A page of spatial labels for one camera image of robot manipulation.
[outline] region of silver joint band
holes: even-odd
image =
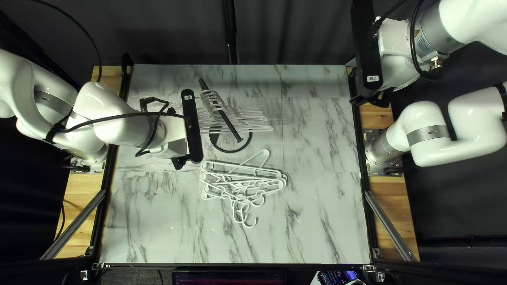
[[[412,146],[421,141],[438,137],[450,137],[446,125],[434,125],[417,129],[407,134],[409,145]]]
[[[70,110],[72,110],[71,105],[67,104],[67,102],[51,94],[42,91],[35,91],[33,94],[35,98],[35,103],[46,106],[52,110],[55,110],[64,116],[67,116]]]

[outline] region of table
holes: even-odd
[[[128,103],[155,96],[181,113],[180,92],[200,90],[199,77],[231,105],[261,108],[274,128],[234,155],[203,136],[204,159],[239,163],[268,148],[266,166],[286,173],[288,187],[245,229],[226,203],[200,199],[198,166],[175,171],[167,158],[120,147],[101,261],[369,263],[345,67],[136,65]]]

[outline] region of black pole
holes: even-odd
[[[229,64],[238,64],[238,52],[236,46],[236,11],[234,0],[222,0],[224,10],[225,36],[229,52]]]

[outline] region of metal bracket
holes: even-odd
[[[101,270],[104,269],[103,263],[94,263],[92,264],[92,270]]]
[[[363,139],[366,141],[375,139],[375,136],[377,135],[378,131],[381,129],[363,129]],[[367,158],[365,158],[366,162],[366,169],[368,171],[368,176],[393,176],[393,177],[399,177],[402,176],[401,172],[391,172],[390,170],[396,170],[403,168],[403,163],[401,158],[396,158],[392,162],[392,168],[384,168],[377,166],[373,163],[371,163]]]
[[[384,272],[375,272],[375,281],[376,282],[384,282],[385,274]]]
[[[380,253],[380,250],[377,247],[372,247],[372,255],[373,258],[382,258],[382,253]]]
[[[94,248],[95,248],[94,246],[89,246],[88,248],[86,248],[85,256],[92,256]]]
[[[375,275],[376,282],[384,282],[384,280],[385,280],[385,273],[377,271],[377,268],[375,267],[375,265],[363,264],[363,271],[365,272],[365,274],[373,273]]]
[[[364,272],[375,272],[375,265],[372,264],[363,264]]]
[[[81,280],[88,281],[88,271],[89,270],[81,270]]]

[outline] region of mounting plate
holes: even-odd
[[[365,140],[365,142],[374,139],[380,130],[382,130],[382,129],[363,129],[363,139]],[[368,170],[368,176],[391,176],[391,177],[402,176],[402,173],[384,174],[383,170],[385,168],[379,167],[379,166],[371,163],[368,160],[368,158],[365,158],[365,163],[366,163],[366,169]],[[395,160],[393,160],[392,167],[393,168],[402,168],[403,164],[402,164],[401,158],[398,157]]]

